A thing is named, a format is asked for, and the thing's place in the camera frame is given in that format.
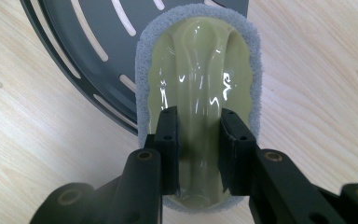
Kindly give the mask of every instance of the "blue-gray sponge edge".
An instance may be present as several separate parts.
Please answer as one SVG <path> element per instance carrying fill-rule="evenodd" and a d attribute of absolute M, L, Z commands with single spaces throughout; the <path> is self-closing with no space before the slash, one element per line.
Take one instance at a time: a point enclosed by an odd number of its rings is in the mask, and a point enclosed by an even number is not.
<path fill-rule="evenodd" d="M 223 7 L 211 7 L 203 4 L 191 4 L 175 7 L 151 21 L 143 30 L 136 48 L 135 56 L 135 83 L 136 83 L 136 107 L 138 123 L 138 143 L 143 147 L 147 137 L 147 125 L 149 111 L 147 108 L 147 96 L 149 85 L 147 73 L 151 65 L 151 55 L 155 44 L 161 34 L 178 21 L 191 17 L 213 17 L 225 21 L 235 27 L 247 43 L 250 50 L 250 65 L 253 70 L 253 83 L 251 86 L 251 97 L 253 101 L 252 110 L 249 115 L 250 130 L 258 137 L 260 130 L 261 112 L 261 90 L 262 90 L 262 64 L 260 52 L 260 37 L 256 28 L 240 13 Z M 210 213 L 226 210 L 239 203 L 243 197 L 230 197 L 229 200 L 219 206 L 203 210 Z M 198 210 L 189 210 L 178 206 L 169 199 L 164 198 L 164 204 L 175 210 L 187 213 L 196 213 Z"/>

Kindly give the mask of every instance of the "light wood surface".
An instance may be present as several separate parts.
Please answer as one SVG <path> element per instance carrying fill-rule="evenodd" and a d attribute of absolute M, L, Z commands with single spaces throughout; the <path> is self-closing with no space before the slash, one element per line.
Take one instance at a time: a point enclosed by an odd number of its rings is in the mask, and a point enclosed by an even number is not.
<path fill-rule="evenodd" d="M 256 1 L 264 64 L 259 145 L 339 193 L 358 182 L 358 1 Z M 20 1 L 0 1 L 0 223 L 27 223 L 57 187 L 99 187 L 137 148 L 50 59 Z M 252 223 L 247 201 L 164 223 Z"/>

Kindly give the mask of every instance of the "cleaning sponge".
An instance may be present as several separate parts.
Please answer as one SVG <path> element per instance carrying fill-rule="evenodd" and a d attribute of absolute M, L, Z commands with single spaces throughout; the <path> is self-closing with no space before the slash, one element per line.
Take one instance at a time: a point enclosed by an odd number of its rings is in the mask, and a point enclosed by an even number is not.
<path fill-rule="evenodd" d="M 260 62 L 260 51 L 259 51 L 259 37 L 254 26 L 248 22 L 241 14 L 226 8 L 221 7 L 209 7 L 205 5 L 188 5 L 184 7 L 176 7 L 152 21 L 143 31 L 141 39 L 137 46 L 137 55 L 135 60 L 135 73 L 136 73 L 136 84 L 137 84 L 137 110 L 138 110 L 138 139 L 140 147 L 143 146 L 145 142 L 145 137 L 148 133 L 148 128 L 150 124 L 150 114 L 149 107 L 147 104 L 147 97 L 149 96 L 149 76 L 148 71 L 152 64 L 152 51 L 161 35 L 166 32 L 167 29 L 172 29 L 171 27 L 178 23 L 179 21 L 194 18 L 194 17 L 208 17 L 216 18 L 221 21 L 224 21 L 230 26 L 234 27 L 236 31 L 241 34 L 241 37 L 246 42 L 246 45 L 249 50 L 250 58 L 248 63 L 252 70 L 252 84 L 250 90 L 247 94 L 250 94 L 252 99 L 252 109 L 249 114 L 249 118 L 246 121 L 249 121 L 251 131 L 255 136 L 258 136 L 259 130 L 259 115 L 260 115 L 260 94 L 261 94 L 261 62 Z M 208 211 L 215 211 L 216 209 L 229 207 L 232 204 L 235 204 L 239 201 L 237 198 L 231 198 L 224 200 L 223 203 L 218 204 L 217 206 L 206 206 L 203 208 L 208 208 Z M 171 207 L 174 207 L 178 210 L 188 210 L 187 208 L 192 208 L 189 206 L 178 206 L 178 203 L 168 203 Z"/>

